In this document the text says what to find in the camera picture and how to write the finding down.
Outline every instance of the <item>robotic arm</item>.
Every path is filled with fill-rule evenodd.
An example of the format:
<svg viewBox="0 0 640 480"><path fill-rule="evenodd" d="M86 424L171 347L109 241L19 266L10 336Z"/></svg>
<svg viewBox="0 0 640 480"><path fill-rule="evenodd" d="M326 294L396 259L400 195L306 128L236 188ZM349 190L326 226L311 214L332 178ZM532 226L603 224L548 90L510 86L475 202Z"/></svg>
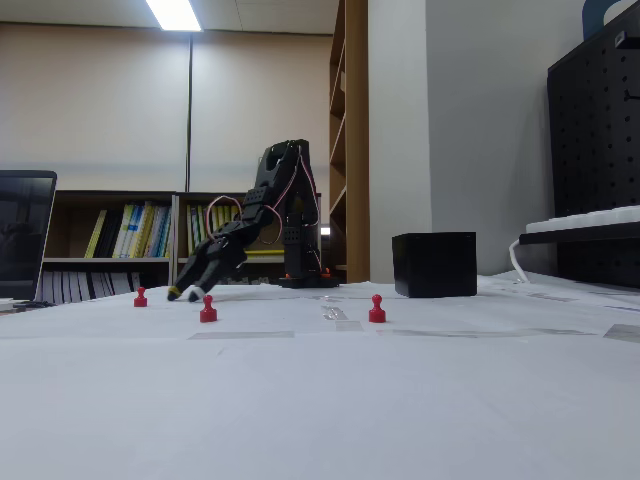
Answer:
<svg viewBox="0 0 640 480"><path fill-rule="evenodd" d="M317 202L309 142L286 141L267 148L255 186L247 192L240 214L196 247L176 284L169 288L168 299L177 299L193 284L189 301L195 302L236 272L247 260L244 249L264 227L271 225L274 215L279 218L280 234L284 235L287 272L287 278L279 284L290 288L338 286L337 279L322 274Z"/></svg>

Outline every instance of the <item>laptop screen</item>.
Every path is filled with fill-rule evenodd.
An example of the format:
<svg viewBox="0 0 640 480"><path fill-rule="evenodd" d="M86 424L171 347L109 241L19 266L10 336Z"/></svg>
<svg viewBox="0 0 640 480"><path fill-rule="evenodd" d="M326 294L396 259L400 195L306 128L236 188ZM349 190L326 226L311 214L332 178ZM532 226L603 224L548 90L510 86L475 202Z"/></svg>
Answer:
<svg viewBox="0 0 640 480"><path fill-rule="evenodd" d="M56 174L0 171L0 298L33 300Z"/></svg>

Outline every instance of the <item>ceiling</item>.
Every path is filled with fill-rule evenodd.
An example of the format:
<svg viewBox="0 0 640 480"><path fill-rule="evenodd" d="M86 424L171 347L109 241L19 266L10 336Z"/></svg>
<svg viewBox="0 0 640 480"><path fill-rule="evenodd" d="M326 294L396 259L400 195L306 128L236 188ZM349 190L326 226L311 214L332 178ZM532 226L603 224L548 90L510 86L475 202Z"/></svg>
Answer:
<svg viewBox="0 0 640 480"><path fill-rule="evenodd" d="M190 0L204 29L333 34L339 0ZM145 0L0 0L0 21L157 27Z"/></svg>

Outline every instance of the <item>black pole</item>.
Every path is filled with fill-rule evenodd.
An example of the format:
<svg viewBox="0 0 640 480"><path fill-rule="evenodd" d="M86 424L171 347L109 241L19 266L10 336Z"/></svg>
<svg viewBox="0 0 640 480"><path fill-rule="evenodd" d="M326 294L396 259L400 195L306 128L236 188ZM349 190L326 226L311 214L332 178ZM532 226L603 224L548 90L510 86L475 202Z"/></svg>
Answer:
<svg viewBox="0 0 640 480"><path fill-rule="evenodd" d="M191 99L193 83L193 34L189 34L189 104L187 113L187 161L185 172L184 191L188 192L191 186Z"/></svg>

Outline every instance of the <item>black pegboard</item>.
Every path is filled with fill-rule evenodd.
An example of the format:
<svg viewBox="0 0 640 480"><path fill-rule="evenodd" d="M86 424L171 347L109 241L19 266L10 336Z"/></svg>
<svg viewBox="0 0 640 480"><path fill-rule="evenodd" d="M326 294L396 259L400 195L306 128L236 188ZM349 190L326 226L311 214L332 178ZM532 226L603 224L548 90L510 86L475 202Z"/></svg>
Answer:
<svg viewBox="0 0 640 480"><path fill-rule="evenodd" d="M549 69L557 217L640 205L640 50L616 49L621 31L640 37L640 2ZM558 269L640 287L640 241L559 244Z"/></svg>

